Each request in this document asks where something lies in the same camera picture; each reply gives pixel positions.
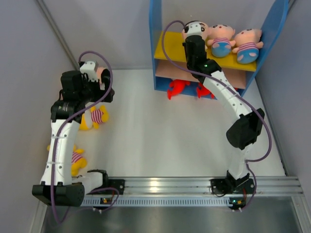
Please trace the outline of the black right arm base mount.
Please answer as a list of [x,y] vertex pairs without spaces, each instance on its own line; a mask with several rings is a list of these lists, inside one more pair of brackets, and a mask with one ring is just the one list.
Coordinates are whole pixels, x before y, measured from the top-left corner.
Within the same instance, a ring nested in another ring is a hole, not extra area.
[[255,191],[254,180],[250,178],[248,172],[242,178],[235,179],[229,171],[224,178],[214,178],[210,180],[212,194],[223,197],[229,194],[253,194]]

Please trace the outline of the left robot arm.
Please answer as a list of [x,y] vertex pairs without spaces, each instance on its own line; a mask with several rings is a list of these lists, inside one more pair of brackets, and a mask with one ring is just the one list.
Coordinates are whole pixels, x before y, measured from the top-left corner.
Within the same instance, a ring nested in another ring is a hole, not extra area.
[[84,178],[72,178],[71,158],[76,135],[89,102],[112,102],[112,73],[104,69],[91,80],[89,71],[67,71],[60,78],[62,89],[51,107],[51,142],[44,174],[32,187],[32,195],[46,205],[79,207],[93,189],[99,194],[110,188],[103,170],[91,170]]

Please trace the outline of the red shark plush toy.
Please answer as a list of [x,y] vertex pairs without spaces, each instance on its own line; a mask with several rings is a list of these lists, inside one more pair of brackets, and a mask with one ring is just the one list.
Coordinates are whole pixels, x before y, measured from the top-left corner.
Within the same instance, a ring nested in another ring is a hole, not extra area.
[[186,86],[190,85],[190,81],[186,81],[186,80],[173,80],[170,82],[169,84],[169,89],[167,90],[167,97],[169,100],[171,100],[171,98],[173,96],[179,95]]

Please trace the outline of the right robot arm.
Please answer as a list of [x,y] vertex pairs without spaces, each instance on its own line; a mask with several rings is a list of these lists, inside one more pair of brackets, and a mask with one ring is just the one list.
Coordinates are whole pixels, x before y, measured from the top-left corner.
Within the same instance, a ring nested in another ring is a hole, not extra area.
[[226,132],[226,138],[234,148],[231,164],[225,178],[213,180],[213,190],[216,194],[237,193],[249,180],[245,160],[261,133],[264,112],[251,110],[240,99],[218,63],[207,58],[204,43],[199,35],[188,36],[183,42],[187,68],[222,104],[233,123]]

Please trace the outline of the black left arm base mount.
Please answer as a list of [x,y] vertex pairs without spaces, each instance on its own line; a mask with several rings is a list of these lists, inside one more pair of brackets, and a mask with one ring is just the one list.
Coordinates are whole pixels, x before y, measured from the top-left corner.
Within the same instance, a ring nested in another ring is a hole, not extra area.
[[91,192],[89,194],[117,194],[117,192],[115,190],[112,190],[111,188],[115,188],[116,190],[118,190],[119,194],[121,195],[124,193],[125,180],[109,178],[106,170],[89,170],[87,172],[87,175],[91,175],[91,180],[95,181],[95,187],[91,188]]

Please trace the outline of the yellow duck plush striped shirt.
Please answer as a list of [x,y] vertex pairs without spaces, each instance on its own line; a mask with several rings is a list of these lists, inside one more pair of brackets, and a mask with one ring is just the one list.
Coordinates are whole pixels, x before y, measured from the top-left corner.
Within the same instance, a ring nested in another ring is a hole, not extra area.
[[108,122],[108,120],[109,113],[104,105],[98,108],[93,106],[83,113],[79,130],[99,129],[100,125]]

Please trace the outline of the boy doll striped shirt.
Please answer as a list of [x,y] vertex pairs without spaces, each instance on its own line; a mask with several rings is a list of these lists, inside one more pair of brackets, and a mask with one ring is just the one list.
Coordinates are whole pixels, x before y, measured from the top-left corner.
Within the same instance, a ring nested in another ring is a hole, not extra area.
[[232,40],[235,29],[225,24],[216,24],[209,27],[207,45],[211,48],[213,56],[223,58],[231,53],[236,41]]

